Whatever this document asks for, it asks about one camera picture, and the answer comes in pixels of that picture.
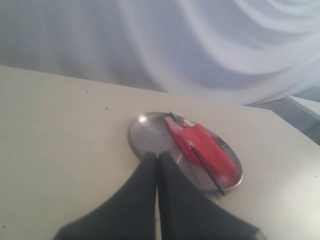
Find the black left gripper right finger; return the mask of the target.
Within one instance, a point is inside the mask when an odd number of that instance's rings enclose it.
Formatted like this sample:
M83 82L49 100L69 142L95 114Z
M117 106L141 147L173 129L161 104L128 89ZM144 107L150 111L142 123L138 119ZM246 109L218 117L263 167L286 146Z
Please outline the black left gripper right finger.
M157 162L158 205L164 240L261 240L262 231L209 200L168 151Z

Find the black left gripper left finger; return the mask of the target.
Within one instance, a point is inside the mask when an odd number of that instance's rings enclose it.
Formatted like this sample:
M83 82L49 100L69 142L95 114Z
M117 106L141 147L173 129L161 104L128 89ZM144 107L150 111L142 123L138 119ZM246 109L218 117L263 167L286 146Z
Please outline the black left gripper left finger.
M57 240L154 240L157 157L146 152L125 184L106 202L63 226Z

